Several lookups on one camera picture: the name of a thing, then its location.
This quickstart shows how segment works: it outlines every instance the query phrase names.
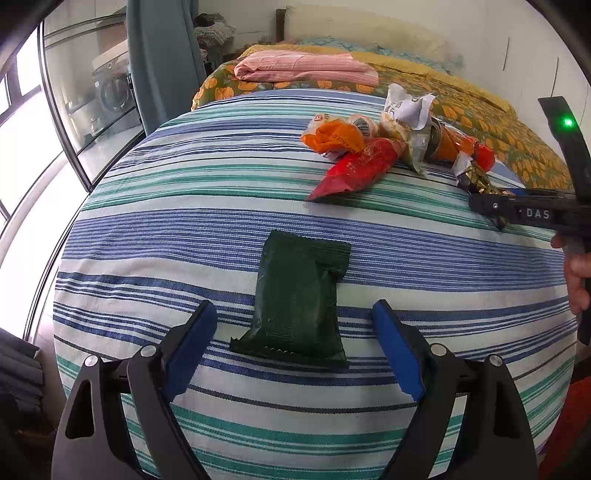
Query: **blue gripper pad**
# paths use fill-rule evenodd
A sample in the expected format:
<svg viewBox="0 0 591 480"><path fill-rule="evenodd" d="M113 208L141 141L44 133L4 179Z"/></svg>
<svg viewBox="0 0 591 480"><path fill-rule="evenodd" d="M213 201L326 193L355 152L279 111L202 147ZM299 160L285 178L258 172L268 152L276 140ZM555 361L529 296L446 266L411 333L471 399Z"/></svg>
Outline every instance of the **blue gripper pad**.
<svg viewBox="0 0 591 480"><path fill-rule="evenodd" d="M217 311L213 303L207 301L204 309L195 314L199 317L185 333L165 368L166 383L162 391L168 402L185 392L205 349L216 333Z"/></svg>
<svg viewBox="0 0 591 480"><path fill-rule="evenodd" d="M402 324L385 300L374 304L372 319L378 342L394 371L398 385L403 392L411 395L414 401L421 400L425 393L421 364L410 348L409 340L405 339L401 332L401 329L414 327Z"/></svg>

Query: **gold foil wrapper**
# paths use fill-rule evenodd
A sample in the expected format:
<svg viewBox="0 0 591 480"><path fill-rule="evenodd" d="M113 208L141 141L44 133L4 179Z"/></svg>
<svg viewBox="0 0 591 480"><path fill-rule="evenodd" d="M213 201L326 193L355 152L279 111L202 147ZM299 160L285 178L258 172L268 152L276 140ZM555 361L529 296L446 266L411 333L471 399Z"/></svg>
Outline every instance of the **gold foil wrapper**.
<svg viewBox="0 0 591 480"><path fill-rule="evenodd" d="M486 172L475 161L472 161L470 166L457 179L460 187L469 193L514 195L508 190L493 186Z"/></svg>

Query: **pink folded towel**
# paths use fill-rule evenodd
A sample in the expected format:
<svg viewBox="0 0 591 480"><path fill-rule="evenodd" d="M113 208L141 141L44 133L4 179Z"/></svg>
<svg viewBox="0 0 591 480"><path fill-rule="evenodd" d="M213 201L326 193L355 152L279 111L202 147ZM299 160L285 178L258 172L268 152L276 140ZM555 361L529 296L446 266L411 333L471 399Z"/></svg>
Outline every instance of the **pink folded towel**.
<svg viewBox="0 0 591 480"><path fill-rule="evenodd" d="M249 55L234 68L239 80L291 82L335 80L377 87L378 72L349 53L320 55L290 50L263 50Z"/></svg>

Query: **white plastic wrapper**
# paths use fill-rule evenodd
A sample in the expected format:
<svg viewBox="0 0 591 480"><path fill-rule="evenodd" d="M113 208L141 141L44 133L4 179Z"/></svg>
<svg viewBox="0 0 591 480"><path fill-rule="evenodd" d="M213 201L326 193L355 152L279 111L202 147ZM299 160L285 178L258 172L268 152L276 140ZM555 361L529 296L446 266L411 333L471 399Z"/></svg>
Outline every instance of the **white plastic wrapper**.
<svg viewBox="0 0 591 480"><path fill-rule="evenodd" d="M462 173L472 166L472 157L466 152L459 152L456 161L452 165L452 172L458 178Z"/></svg>
<svg viewBox="0 0 591 480"><path fill-rule="evenodd" d="M397 83L388 87L388 96L384 105L384 113L390 119L404 124L411 130L422 130L429 120L429 110L435 95L429 93L421 97L413 97Z"/></svg>
<svg viewBox="0 0 591 480"><path fill-rule="evenodd" d="M320 125L325 124L326 122L330 122L331 120L335 120L337 118L338 117L336 116L330 116L328 113L317 113L314 116L314 118L310 120L308 127L306 128L306 130L304 130L304 133L302 133L302 135L314 134L316 133L316 129Z"/></svg>
<svg viewBox="0 0 591 480"><path fill-rule="evenodd" d="M413 97L397 83L388 87L388 97L379 119L385 137L404 140L408 145L402 161L415 172L424 173L423 158L431 138L430 108L435 95Z"/></svg>

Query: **screw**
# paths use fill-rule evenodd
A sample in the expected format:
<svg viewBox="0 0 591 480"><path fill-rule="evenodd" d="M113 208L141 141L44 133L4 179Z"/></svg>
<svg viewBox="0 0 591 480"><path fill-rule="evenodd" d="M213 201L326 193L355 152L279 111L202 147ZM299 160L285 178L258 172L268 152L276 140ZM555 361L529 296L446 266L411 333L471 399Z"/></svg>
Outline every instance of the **screw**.
<svg viewBox="0 0 591 480"><path fill-rule="evenodd" d="M447 353L447 348L440 343L434 343L431 345L431 353L436 356L444 356Z"/></svg>
<svg viewBox="0 0 591 480"><path fill-rule="evenodd" d="M87 367L93 367L99 361L99 358L96 355L87 356L86 360L84 360L84 364Z"/></svg>
<svg viewBox="0 0 591 480"><path fill-rule="evenodd" d="M139 354L141 356L152 356L156 353L156 347L154 345L146 345L145 347L143 347L140 351Z"/></svg>
<svg viewBox="0 0 591 480"><path fill-rule="evenodd" d="M488 358L488 361L492 363L495 367L500 367L503 364L503 359L498 355L491 355Z"/></svg>

